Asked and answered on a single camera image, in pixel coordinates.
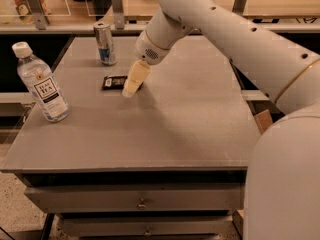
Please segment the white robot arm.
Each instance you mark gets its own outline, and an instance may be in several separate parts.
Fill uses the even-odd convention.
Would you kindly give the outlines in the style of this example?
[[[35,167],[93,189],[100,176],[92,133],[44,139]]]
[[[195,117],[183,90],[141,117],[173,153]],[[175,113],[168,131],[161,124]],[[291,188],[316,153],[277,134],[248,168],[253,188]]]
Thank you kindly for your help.
[[[158,0],[135,46],[125,82],[131,97],[171,47],[192,30],[204,35],[256,85],[248,101],[269,101],[283,118],[270,125],[248,162],[244,240],[320,240],[320,55],[214,0]]]

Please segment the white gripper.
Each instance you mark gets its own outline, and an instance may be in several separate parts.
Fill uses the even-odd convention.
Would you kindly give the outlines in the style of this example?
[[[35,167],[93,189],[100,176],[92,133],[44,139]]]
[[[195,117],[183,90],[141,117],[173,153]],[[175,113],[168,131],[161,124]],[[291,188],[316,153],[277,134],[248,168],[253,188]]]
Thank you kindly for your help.
[[[159,64],[172,46],[193,30],[159,9],[138,37],[134,52],[141,59],[129,70],[122,95],[131,98],[150,73],[150,65]]]

